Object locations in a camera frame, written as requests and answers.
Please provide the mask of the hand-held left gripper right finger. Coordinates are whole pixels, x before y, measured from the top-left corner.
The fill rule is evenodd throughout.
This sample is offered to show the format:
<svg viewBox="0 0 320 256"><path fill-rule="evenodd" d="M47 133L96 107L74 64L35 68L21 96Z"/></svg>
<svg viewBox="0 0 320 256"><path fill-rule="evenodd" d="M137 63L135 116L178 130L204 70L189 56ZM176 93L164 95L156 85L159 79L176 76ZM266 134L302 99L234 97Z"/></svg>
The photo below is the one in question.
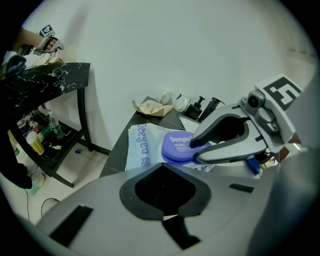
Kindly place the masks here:
<svg viewBox="0 0 320 256"><path fill-rule="evenodd" d="M230 175L235 166L217 166L200 172L164 163L169 175L170 199L178 203L175 216L163 221L171 242L162 247L163 256L244 256L254 224L230 225L244 209L257 180Z"/></svg>

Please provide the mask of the clear water bottle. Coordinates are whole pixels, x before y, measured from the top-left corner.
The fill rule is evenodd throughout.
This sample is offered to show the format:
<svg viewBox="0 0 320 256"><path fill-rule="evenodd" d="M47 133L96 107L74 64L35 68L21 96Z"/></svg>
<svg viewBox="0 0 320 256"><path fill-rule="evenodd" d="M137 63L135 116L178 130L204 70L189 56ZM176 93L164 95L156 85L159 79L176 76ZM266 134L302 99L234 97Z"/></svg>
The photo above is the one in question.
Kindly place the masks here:
<svg viewBox="0 0 320 256"><path fill-rule="evenodd" d="M57 120L57 118L55 117L52 111L49 112L48 119L49 119L49 125L51 127L51 130L54 132L56 138L58 140L62 140L64 138L62 128L60 126L59 121Z"/></svg>

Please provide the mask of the white wet wipe pack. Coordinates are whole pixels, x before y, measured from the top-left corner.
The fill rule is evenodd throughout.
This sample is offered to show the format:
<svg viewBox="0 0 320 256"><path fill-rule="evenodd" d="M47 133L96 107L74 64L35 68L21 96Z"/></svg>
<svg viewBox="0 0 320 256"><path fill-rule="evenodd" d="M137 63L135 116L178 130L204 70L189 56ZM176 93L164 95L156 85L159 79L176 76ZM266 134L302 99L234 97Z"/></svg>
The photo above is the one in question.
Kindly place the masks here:
<svg viewBox="0 0 320 256"><path fill-rule="evenodd" d="M162 143L165 135L174 131L183 130L164 128L152 123L131 126L128 129L128 152L125 169L128 171L157 163L167 163L161 154ZM196 163L181 166L209 172L215 165L196 161Z"/></svg>

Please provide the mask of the black marble table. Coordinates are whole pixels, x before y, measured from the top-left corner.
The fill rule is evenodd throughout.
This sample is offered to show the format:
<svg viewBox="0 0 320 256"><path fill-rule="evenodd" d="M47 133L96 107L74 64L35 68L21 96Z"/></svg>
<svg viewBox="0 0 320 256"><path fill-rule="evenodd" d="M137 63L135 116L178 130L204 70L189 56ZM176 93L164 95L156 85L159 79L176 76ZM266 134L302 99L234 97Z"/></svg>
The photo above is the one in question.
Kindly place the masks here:
<svg viewBox="0 0 320 256"><path fill-rule="evenodd" d="M89 151L110 154L110 150L91 141L85 105L85 88L89 77L89 63L66 62L26 68L0 81L0 106L7 112L9 130L13 137L46 175L70 188L74 184L57 174L57 170L75 144L80 143ZM70 92L76 92L77 95L80 130L71 128L71 132L59 141L61 149L58 150L48 147L57 141L52 134L48 135L44 153L38 154L27 143L18 127L18 121L37 110L40 105Z"/></svg>

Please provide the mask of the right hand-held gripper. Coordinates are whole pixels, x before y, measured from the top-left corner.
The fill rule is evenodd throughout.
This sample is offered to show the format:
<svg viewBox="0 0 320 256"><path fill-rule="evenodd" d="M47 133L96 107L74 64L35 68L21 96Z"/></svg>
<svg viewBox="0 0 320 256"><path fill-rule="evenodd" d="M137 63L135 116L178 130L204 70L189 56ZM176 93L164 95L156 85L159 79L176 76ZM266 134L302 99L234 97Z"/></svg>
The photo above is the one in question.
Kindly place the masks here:
<svg viewBox="0 0 320 256"><path fill-rule="evenodd" d="M255 83L254 89L237 105L219 107L200 123L190 147L208 142L216 145L197 152L194 159L202 164L231 163L252 156L258 159L258 155L269 150L261 160L267 161L281 151L296 131L287 110L301 92L300 87L283 74Z"/></svg>

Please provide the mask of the blue round lid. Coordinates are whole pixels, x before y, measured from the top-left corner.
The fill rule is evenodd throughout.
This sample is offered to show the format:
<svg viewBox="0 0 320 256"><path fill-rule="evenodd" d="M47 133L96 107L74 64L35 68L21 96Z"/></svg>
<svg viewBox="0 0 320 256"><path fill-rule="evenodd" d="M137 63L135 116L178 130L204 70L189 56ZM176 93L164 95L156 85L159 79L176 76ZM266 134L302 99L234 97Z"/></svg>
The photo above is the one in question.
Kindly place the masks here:
<svg viewBox="0 0 320 256"><path fill-rule="evenodd" d="M186 165L196 163L194 154L210 147L211 144L206 143L205 145L191 148L190 141L193 135L188 131L168 132L164 136L161 146L162 158L169 164Z"/></svg>

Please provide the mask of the white enamel mug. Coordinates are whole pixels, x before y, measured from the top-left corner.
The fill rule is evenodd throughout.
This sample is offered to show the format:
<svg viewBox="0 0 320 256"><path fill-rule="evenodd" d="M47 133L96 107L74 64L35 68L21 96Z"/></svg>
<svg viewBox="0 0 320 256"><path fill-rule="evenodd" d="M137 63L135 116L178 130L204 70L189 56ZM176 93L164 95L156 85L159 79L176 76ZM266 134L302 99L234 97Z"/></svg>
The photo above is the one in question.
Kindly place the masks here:
<svg viewBox="0 0 320 256"><path fill-rule="evenodd" d="M184 112L187 107L189 106L189 103L190 103L191 99L186 97L185 95L179 93L176 100L175 100L175 103L174 103L174 109L177 111L177 112Z"/></svg>

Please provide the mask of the dark blue cloth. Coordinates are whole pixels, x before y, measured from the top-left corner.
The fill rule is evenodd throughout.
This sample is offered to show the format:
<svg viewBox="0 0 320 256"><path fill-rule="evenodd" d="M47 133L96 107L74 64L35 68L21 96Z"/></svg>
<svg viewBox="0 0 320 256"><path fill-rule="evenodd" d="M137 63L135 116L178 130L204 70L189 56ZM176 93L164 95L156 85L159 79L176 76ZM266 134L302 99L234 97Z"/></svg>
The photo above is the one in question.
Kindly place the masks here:
<svg viewBox="0 0 320 256"><path fill-rule="evenodd" d="M24 56L18 54L12 56L6 64L4 73L5 76L9 77L19 71L24 70L27 67L26 62L27 60Z"/></svg>

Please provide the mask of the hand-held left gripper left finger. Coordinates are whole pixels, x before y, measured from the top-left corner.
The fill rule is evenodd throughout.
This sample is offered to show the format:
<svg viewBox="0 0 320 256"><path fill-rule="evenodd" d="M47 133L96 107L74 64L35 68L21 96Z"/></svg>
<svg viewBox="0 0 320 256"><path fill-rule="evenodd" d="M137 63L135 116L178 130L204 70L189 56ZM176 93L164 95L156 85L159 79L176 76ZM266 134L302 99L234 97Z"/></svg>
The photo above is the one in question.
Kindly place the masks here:
<svg viewBox="0 0 320 256"><path fill-rule="evenodd" d="M68 249L85 256L176 256L182 249L160 220L136 217L122 204L120 188L145 167L91 181L48 210L37 227L50 236L79 205L91 214Z"/></svg>

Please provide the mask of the black soap dispenser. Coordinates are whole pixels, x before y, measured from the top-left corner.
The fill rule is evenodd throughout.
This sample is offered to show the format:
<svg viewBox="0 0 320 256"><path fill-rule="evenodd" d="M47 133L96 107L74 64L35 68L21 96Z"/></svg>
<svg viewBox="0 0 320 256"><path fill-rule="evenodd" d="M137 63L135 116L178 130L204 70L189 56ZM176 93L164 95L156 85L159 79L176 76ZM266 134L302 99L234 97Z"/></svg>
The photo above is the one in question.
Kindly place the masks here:
<svg viewBox="0 0 320 256"><path fill-rule="evenodd" d="M202 110L201 110L201 103L202 101L204 101L205 98L200 96L199 97L199 100L197 102L195 102L194 104L190 104L189 107L187 108L186 112L185 112L185 115L187 117L189 117L190 119L193 119L193 120L197 120L198 117L200 116L200 114L202 113Z"/></svg>

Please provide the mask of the white cup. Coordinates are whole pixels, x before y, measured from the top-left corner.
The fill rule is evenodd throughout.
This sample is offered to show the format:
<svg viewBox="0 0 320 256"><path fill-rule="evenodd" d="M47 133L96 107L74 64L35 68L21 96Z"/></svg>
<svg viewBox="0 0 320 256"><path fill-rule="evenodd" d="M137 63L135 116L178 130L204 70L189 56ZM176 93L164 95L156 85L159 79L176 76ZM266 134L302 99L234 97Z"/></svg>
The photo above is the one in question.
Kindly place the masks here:
<svg viewBox="0 0 320 256"><path fill-rule="evenodd" d="M166 105L172 98L173 93L169 90L163 90L156 97L156 101L162 105Z"/></svg>

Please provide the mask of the yellow cup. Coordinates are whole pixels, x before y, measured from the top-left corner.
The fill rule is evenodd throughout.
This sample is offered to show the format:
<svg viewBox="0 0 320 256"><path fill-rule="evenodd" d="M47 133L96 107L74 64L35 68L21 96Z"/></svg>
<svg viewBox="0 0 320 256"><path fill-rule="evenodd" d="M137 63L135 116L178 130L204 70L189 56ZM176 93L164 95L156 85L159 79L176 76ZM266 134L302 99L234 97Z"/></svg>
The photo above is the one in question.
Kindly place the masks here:
<svg viewBox="0 0 320 256"><path fill-rule="evenodd" d="M38 134L35 131L31 131L27 137L26 142L34 149L35 152L37 152L39 155L42 155L45 151L42 143L40 142L40 139L38 137Z"/></svg>

